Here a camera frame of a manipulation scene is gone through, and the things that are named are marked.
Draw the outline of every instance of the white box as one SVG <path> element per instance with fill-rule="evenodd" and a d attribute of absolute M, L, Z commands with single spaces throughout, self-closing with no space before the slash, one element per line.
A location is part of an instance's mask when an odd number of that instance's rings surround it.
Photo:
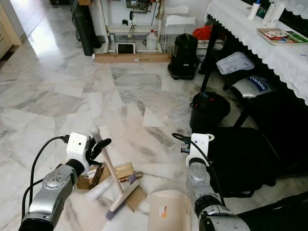
<path fill-rule="evenodd" d="M 271 16 L 271 14 L 273 13 L 274 9 L 276 7 L 276 4 L 275 3 L 272 3 L 268 9 L 268 11 L 266 11 L 266 15 L 265 17 L 263 18 L 263 21 L 262 21 L 262 24 L 266 26 L 266 23 L 268 23 L 269 21 L 269 18 Z"/>
<path fill-rule="evenodd" d="M 282 15 L 286 5 L 287 5 L 286 2 L 276 3 L 276 7 L 274 8 L 274 11 L 270 15 L 270 19 L 269 19 L 268 23 L 266 23 L 266 26 L 268 28 L 276 27 L 276 24 L 278 23 L 278 20 L 279 20 L 280 16 Z"/>

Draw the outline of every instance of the black vacuum cleaner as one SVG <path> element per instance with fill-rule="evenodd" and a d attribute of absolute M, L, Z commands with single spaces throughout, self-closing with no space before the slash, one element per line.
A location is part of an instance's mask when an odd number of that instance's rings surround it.
<path fill-rule="evenodd" d="M 177 36 L 168 71 L 174 79 L 193 79 L 199 61 L 196 55 L 198 39 L 189 34 Z"/>

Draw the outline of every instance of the red bag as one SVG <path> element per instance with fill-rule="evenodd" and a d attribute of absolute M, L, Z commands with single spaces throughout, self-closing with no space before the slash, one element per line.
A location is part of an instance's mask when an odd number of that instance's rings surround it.
<path fill-rule="evenodd" d="M 209 40 L 211 36 L 213 26 L 204 26 L 202 28 L 195 29 L 192 33 L 198 40 Z"/>

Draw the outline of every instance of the white bottle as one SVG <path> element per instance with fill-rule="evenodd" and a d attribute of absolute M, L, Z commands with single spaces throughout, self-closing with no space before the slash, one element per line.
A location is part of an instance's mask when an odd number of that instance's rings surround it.
<path fill-rule="evenodd" d="M 154 30 L 151 30 L 150 34 L 146 37 L 146 48 L 151 51 L 157 49 L 157 36 Z"/>

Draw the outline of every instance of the black cable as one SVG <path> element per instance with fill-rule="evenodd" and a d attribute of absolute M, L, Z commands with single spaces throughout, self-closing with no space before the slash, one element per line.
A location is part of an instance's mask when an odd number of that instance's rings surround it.
<path fill-rule="evenodd" d="M 153 18 L 152 18 L 152 21 L 151 21 L 151 26 L 153 25 L 153 20 L 154 20 L 154 16 L 155 16 L 156 6 L 157 6 L 157 2 L 155 3 Z"/>
<path fill-rule="evenodd" d="M 44 179 L 40 179 L 40 180 L 36 181 L 35 183 L 33 183 L 33 186 L 35 186 L 35 185 L 41 183 L 43 180 L 44 180 Z M 25 216 L 25 212 L 26 212 L 26 197 L 27 197 L 27 194 L 28 194 L 30 188 L 31 188 L 31 186 L 29 186 L 29 187 L 26 189 L 26 191 L 25 191 L 25 193 L 24 193 L 24 196 L 23 196 L 21 221 L 23 221 L 23 218 L 24 218 L 24 216 Z"/>
<path fill-rule="evenodd" d="M 219 196 L 220 196 L 220 201 L 222 203 L 223 206 L 226 206 L 225 204 L 225 201 L 223 199 L 223 196 L 222 196 L 222 190 L 221 190 L 221 187 L 220 187 L 220 184 L 219 184 L 219 181 L 218 181 L 218 178 L 217 178 L 217 174 L 214 170 L 214 167 L 212 165 L 212 163 L 210 162 L 210 160 L 207 158 L 207 156 L 204 154 L 204 152 L 198 147 L 197 144 L 195 144 L 194 142 L 192 142 L 191 140 L 188 140 L 185 136 L 181 135 L 181 134 L 177 134 L 177 133 L 172 133 L 172 136 L 180 141 L 185 141 L 185 142 L 188 142 L 190 144 L 192 144 L 193 146 L 196 147 L 196 149 L 201 153 L 201 155 L 204 157 L 204 159 L 207 161 L 208 165 L 210 166 L 210 168 L 212 169 L 212 172 L 213 172 L 213 176 L 214 176 L 214 180 L 216 181 L 216 184 L 217 184 L 217 188 L 218 188 L 218 193 L 219 193 Z"/>
<path fill-rule="evenodd" d="M 29 206 L 31 205 L 32 203 L 32 198 L 33 198 L 33 180 L 34 180 L 34 168 L 35 168 L 35 165 L 37 164 L 37 161 L 39 159 L 39 156 L 42 154 L 42 151 L 46 148 L 46 146 L 51 142 L 51 141 L 54 141 L 56 139 L 61 139 L 63 140 L 64 142 L 68 142 L 68 139 L 69 139 L 69 136 L 57 136 L 57 137 L 53 137 L 51 138 L 50 140 L 48 140 L 44 146 L 40 149 L 40 151 L 38 152 L 37 156 L 35 157 L 34 161 L 33 161 L 33 164 L 32 164 L 32 168 L 31 168 L 31 176 L 30 176 L 30 195 L 29 195 Z"/>

